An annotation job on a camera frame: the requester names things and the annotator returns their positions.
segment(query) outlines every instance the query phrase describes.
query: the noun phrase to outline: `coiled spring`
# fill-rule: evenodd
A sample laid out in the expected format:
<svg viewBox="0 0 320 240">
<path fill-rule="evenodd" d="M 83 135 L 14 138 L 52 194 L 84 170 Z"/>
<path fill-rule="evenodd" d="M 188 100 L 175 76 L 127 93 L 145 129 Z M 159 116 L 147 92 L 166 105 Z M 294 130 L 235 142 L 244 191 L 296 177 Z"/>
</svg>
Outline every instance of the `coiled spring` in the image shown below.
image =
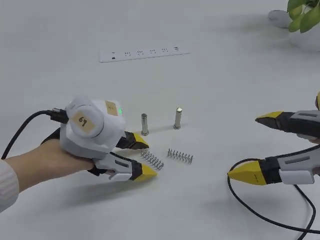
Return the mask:
<svg viewBox="0 0 320 240">
<path fill-rule="evenodd" d="M 159 158 L 153 155 L 147 148 L 142 149 L 140 155 L 157 170 L 162 169 L 165 165 L 163 162 L 159 160 Z"/>
<path fill-rule="evenodd" d="M 167 156 L 169 158 L 178 159 L 178 160 L 183 161 L 183 162 L 188 163 L 188 164 L 191 164 L 192 160 L 194 159 L 193 155 L 186 154 L 186 153 L 181 152 L 181 151 L 173 150 L 171 148 L 168 149 Z"/>
</svg>

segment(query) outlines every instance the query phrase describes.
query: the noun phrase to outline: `green leaf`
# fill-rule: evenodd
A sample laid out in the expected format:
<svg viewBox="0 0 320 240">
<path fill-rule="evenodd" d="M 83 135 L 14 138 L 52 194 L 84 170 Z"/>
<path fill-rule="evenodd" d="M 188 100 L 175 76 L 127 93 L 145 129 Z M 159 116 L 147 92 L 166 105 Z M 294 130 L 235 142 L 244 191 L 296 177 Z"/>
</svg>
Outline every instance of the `green leaf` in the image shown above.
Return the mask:
<svg viewBox="0 0 320 240">
<path fill-rule="evenodd" d="M 300 14 L 302 13 L 302 5 L 292 9 L 289 11 L 289 16 L 290 18 L 293 20 L 295 18 L 297 18 L 298 16 L 300 16 Z"/>
<path fill-rule="evenodd" d="M 286 11 L 290 12 L 291 10 L 296 9 L 297 7 L 306 3 L 307 3 L 307 0 L 289 0 Z"/>
<path fill-rule="evenodd" d="M 295 18 L 289 25 L 289 32 L 293 33 L 300 29 L 301 19 L 305 16 L 305 13 Z"/>
<path fill-rule="evenodd" d="M 316 6 L 308 11 L 300 23 L 300 33 L 305 33 L 320 23 L 320 6 Z"/>
</svg>

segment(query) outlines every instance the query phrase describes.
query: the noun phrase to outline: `power cord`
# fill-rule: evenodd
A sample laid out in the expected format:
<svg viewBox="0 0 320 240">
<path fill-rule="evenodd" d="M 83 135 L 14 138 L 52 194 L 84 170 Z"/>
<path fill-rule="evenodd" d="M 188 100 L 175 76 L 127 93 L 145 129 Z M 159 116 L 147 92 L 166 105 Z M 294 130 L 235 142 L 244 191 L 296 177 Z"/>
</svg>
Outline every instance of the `power cord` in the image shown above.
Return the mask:
<svg viewBox="0 0 320 240">
<path fill-rule="evenodd" d="M 42 110 L 35 112 L 31 116 L 29 116 L 24 123 L 20 126 L 20 128 L 16 131 L 16 133 L 13 135 L 12 139 L 10 140 L 9 144 L 6 146 L 3 155 L 1 157 L 2 160 L 6 159 L 8 156 L 9 151 L 11 150 L 12 146 L 16 142 L 19 135 L 22 133 L 22 131 L 26 128 L 26 126 L 36 117 L 40 115 L 48 115 L 50 116 L 50 119 L 59 123 L 67 123 L 68 122 L 68 116 L 65 110 L 54 108 L 52 110 Z"/>
<path fill-rule="evenodd" d="M 230 171 L 232 171 L 233 169 L 236 168 L 236 166 L 243 164 L 245 162 L 252 162 L 252 161 L 257 161 L 256 159 L 244 159 L 241 161 L 238 161 L 236 164 L 234 164 L 231 168 Z M 302 197 L 310 204 L 311 208 L 312 208 L 312 216 L 310 218 L 310 221 L 308 223 L 308 225 L 306 226 L 306 228 L 300 228 L 300 227 L 295 227 L 295 226 L 290 226 L 290 225 L 286 225 L 277 221 L 273 221 L 259 213 L 257 213 L 255 210 L 253 210 L 250 206 L 248 206 L 243 200 L 241 200 L 241 198 L 235 193 L 234 189 L 231 186 L 231 182 L 230 182 L 230 178 L 227 177 L 227 183 L 228 183 L 228 187 L 232 193 L 232 195 L 245 207 L 247 208 L 251 213 L 253 213 L 254 215 L 256 215 L 258 218 L 265 220 L 266 222 L 276 225 L 278 227 L 284 228 L 284 229 L 289 229 L 289 230 L 293 230 L 293 231 L 297 231 L 297 232 L 302 232 L 302 234 L 299 236 L 299 238 L 297 240 L 302 240 L 307 233 L 311 233 L 311 234 L 320 234 L 320 230 L 313 230 L 310 229 L 312 224 L 315 221 L 316 218 L 316 207 L 313 204 L 313 202 L 307 197 L 307 195 L 297 186 L 297 185 L 293 185 L 298 192 L 302 195 Z"/>
</svg>

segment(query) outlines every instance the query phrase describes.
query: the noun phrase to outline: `white sleeve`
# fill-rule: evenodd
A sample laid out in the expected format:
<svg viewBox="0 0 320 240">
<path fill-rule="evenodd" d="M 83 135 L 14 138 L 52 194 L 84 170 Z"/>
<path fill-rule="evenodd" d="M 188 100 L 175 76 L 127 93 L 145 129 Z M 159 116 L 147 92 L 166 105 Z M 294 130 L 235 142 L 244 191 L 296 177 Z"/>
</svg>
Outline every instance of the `white sleeve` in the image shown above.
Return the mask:
<svg viewBox="0 0 320 240">
<path fill-rule="evenodd" d="M 0 159 L 0 213 L 18 199 L 19 181 L 13 168 Z"/>
</svg>

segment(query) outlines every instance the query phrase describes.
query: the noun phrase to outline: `black cable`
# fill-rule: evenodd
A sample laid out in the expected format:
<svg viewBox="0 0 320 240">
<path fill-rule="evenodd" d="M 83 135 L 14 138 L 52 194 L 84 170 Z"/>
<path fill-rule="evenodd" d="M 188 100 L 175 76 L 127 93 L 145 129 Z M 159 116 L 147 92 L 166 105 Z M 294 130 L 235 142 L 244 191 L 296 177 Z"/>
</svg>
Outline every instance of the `black cable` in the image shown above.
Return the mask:
<svg viewBox="0 0 320 240">
<path fill-rule="evenodd" d="M 233 169 L 236 168 L 236 166 L 242 164 L 242 163 L 245 163 L 245 162 L 251 162 L 251 161 L 256 161 L 256 159 L 244 159 L 244 160 L 241 160 L 239 162 L 237 162 L 236 164 L 234 164 L 231 168 L 230 168 L 230 171 L 232 171 Z M 295 226 L 290 226 L 290 225 L 286 225 L 286 224 L 283 224 L 283 223 L 280 223 L 280 222 L 277 222 L 277 221 L 273 221 L 265 216 L 262 216 L 261 214 L 257 213 L 255 210 L 253 210 L 251 207 L 249 207 L 244 201 L 242 201 L 240 199 L 240 197 L 238 197 L 238 195 L 235 193 L 234 189 L 232 188 L 231 186 L 231 182 L 230 182 L 230 178 L 227 177 L 227 183 L 228 183 L 228 187 L 232 193 L 232 195 L 243 205 L 245 206 L 251 213 L 253 213 L 254 215 L 256 215 L 257 217 L 259 217 L 260 219 L 262 220 L 265 220 L 266 222 L 270 223 L 270 224 L 273 224 L 273 225 L 276 225 L 278 227 L 281 227 L 281 228 L 285 228 L 285 229 L 289 229 L 289 230 L 293 230 L 293 231 L 298 231 L 298 232 L 303 232 L 303 234 L 300 235 L 300 237 L 298 238 L 298 240 L 302 240 L 307 233 L 311 233 L 311 234 L 320 234 L 320 230 L 313 230 L 313 229 L 310 229 L 312 224 L 314 223 L 315 221 L 315 218 L 316 218 L 316 207 L 315 205 L 313 204 L 313 202 L 307 197 L 307 195 L 297 186 L 297 185 L 293 185 L 297 190 L 298 192 L 302 195 L 302 197 L 310 204 L 311 208 L 312 208 L 312 216 L 310 218 L 310 221 L 309 221 L 309 224 L 307 225 L 306 228 L 300 228 L 300 227 L 295 227 Z"/>
<path fill-rule="evenodd" d="M 3 155 L 1 157 L 2 160 L 6 159 L 8 156 L 8 153 L 10 151 L 10 149 L 12 148 L 13 144 L 15 143 L 15 141 L 17 140 L 17 138 L 19 137 L 19 135 L 22 133 L 22 131 L 26 128 L 26 126 L 37 116 L 40 115 L 48 115 L 51 116 L 53 111 L 51 110 L 43 110 L 43 111 L 38 111 L 35 112 L 34 114 L 32 114 L 30 117 L 28 117 L 24 123 L 20 126 L 20 128 L 16 131 L 16 133 L 13 135 L 12 139 L 10 140 L 8 146 L 6 146 Z"/>
</svg>

